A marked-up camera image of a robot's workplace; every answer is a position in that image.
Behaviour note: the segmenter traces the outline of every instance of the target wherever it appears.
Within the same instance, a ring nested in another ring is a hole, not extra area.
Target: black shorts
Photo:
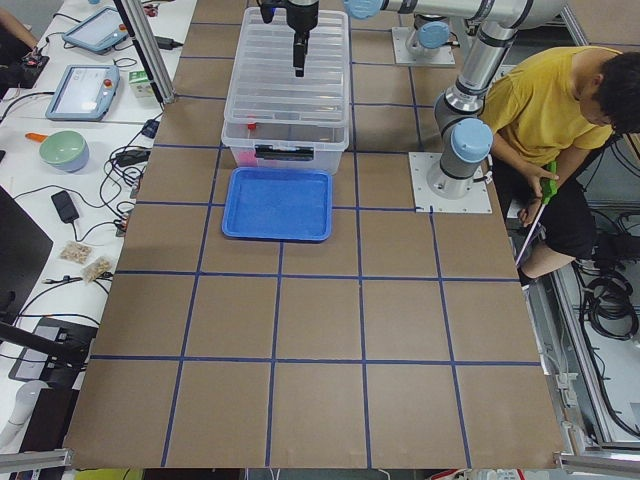
[[[507,218],[514,198],[526,203],[533,195],[527,180],[514,168],[494,159],[493,179],[502,217]],[[567,180],[546,206],[540,222],[545,227],[551,250],[575,258],[591,258],[596,243],[596,223],[575,178]]]

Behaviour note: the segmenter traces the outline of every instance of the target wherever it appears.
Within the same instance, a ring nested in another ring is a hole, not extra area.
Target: person's hand
[[[533,223],[533,220],[536,218],[536,213],[542,206],[541,198],[532,198],[527,203],[527,206],[518,212],[518,218],[520,222],[522,222],[523,227],[528,227]]]
[[[540,185],[542,178],[549,178],[551,180],[558,180],[560,178],[555,173],[533,165],[532,163],[527,163],[520,173],[527,179],[529,186],[533,190],[534,197],[542,197],[542,186]]]

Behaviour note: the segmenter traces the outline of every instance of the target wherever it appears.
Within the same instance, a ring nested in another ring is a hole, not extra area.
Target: orange object
[[[33,132],[29,132],[29,133],[25,133],[24,134],[25,137],[27,137],[29,140],[35,140],[36,142],[44,142],[45,139],[49,136],[49,135],[42,135],[41,133],[33,133]]]

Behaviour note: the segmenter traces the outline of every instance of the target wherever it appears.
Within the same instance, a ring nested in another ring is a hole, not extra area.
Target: blue plastic tray
[[[322,241],[331,235],[332,177],[319,170],[236,168],[222,231],[230,237]]]

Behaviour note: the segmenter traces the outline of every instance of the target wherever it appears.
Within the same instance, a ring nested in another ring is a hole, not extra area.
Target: blue and white device
[[[62,39],[76,47],[102,54],[128,36],[118,11],[104,7],[62,35]]]
[[[98,122],[109,110],[119,82],[115,65],[69,65],[45,116]]]

